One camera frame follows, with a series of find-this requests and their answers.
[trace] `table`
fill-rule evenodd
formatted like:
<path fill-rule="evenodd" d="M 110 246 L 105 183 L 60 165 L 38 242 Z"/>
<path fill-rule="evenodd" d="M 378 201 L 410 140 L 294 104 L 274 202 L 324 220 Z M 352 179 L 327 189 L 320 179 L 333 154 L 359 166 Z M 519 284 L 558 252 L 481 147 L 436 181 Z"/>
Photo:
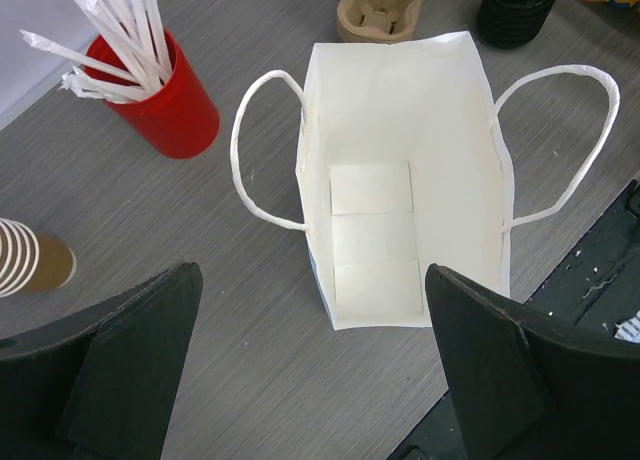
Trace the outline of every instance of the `table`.
<path fill-rule="evenodd" d="M 425 0 L 417 38 L 472 27 L 480 0 Z M 60 318 L 178 260 L 205 288 L 163 457 L 383 459 L 446 390 L 430 329 L 333 332 L 304 238 L 263 223 L 237 198 L 230 129 L 245 89 L 282 68 L 302 82 L 315 42 L 335 42 L 338 0 L 162 0 L 167 27 L 220 108 L 200 157 L 157 155 L 99 102 L 51 91 L 0 132 L 4 217 L 65 240 L 79 258 L 63 290 L 0 301 L 0 337 Z M 640 23 L 605 5 L 559 0 L 516 51 L 479 46 L 497 97 L 519 77 L 588 63 L 620 83 L 602 155 L 566 209 L 512 235 L 512 293 L 523 301 L 640 170 Z M 247 189 L 301 220 L 294 177 L 299 106 L 272 82 L 240 139 Z M 556 200 L 601 128 L 596 82 L 545 79 L 501 113 L 514 159 L 516 214 Z"/>

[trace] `red container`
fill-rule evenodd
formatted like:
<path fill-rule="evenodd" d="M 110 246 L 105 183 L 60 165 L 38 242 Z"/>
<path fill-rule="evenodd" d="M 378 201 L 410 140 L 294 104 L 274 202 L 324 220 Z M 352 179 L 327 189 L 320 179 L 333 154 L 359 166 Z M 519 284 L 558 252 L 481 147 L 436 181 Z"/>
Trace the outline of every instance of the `red container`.
<path fill-rule="evenodd" d="M 165 36 L 173 66 L 167 83 L 141 102 L 105 103 L 163 155 L 191 158 L 213 143 L 220 128 L 220 116 L 180 46 L 166 30 Z M 93 41 L 87 55 L 126 70 L 102 37 Z M 85 71 L 98 80 L 131 85 L 93 68 L 86 67 Z"/>

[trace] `black plastic cup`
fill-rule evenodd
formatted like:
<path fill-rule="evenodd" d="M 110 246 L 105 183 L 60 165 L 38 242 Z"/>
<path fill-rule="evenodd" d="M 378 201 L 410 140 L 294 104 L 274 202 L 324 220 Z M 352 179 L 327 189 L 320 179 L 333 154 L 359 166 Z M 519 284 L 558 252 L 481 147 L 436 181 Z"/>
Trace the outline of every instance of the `black plastic cup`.
<path fill-rule="evenodd" d="M 516 48 L 533 40 L 556 0 L 482 0 L 476 18 L 480 39 L 498 48 Z"/>

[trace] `tabletop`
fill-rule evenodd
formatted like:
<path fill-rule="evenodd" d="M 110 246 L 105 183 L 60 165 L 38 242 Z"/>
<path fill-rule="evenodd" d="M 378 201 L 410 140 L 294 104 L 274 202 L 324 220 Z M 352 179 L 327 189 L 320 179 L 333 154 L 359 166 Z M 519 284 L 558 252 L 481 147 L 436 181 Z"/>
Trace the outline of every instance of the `tabletop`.
<path fill-rule="evenodd" d="M 0 300 L 0 337 L 58 319 L 179 260 L 205 286 L 163 458 L 384 459 L 446 391 L 431 329 L 334 332 L 304 236 L 253 217 L 229 167 L 235 110 L 272 69 L 304 80 L 316 42 L 337 42 L 339 0 L 161 0 L 165 25 L 220 109 L 222 127 L 189 161 L 158 155 L 99 102 L 51 91 L 0 132 L 2 216 L 67 242 L 64 289 Z M 473 29 L 480 0 L 424 0 L 416 38 Z M 512 234 L 512 296 L 523 301 L 640 170 L 640 22 L 634 12 L 558 0 L 513 51 L 478 44 L 495 98 L 521 76 L 586 63 L 620 84 L 601 156 L 552 218 Z M 299 104 L 275 82 L 254 97 L 240 157 L 249 194 L 301 220 L 294 175 Z M 544 79 L 500 113 L 516 215 L 555 202 L 606 114 L 594 81 Z"/>

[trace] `stacked paper cups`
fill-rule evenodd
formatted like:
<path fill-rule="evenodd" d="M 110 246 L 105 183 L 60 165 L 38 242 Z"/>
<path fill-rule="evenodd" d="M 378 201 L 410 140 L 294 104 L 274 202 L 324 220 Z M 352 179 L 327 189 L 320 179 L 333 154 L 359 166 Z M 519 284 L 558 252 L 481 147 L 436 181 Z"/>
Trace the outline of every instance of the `stacked paper cups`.
<path fill-rule="evenodd" d="M 0 297 L 53 290 L 69 282 L 75 270 L 76 257 L 64 243 L 0 219 Z"/>

